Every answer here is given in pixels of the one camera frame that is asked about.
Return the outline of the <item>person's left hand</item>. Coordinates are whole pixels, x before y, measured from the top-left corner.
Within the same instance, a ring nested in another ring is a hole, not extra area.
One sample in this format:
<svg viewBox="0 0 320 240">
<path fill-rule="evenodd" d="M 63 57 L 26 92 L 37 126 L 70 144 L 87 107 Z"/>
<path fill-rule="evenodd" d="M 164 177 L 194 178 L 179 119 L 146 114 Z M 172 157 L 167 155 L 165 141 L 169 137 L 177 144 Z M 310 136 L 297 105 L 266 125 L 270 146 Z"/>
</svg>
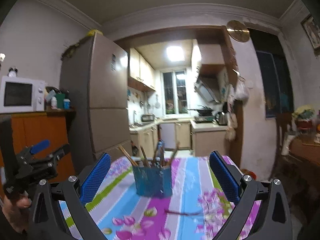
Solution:
<svg viewBox="0 0 320 240">
<path fill-rule="evenodd" d="M 12 200 L 4 196 L 2 212 L 12 228 L 18 233 L 28 230 L 30 206 L 31 200 L 25 195 L 20 195 L 17 199 Z"/>
</svg>

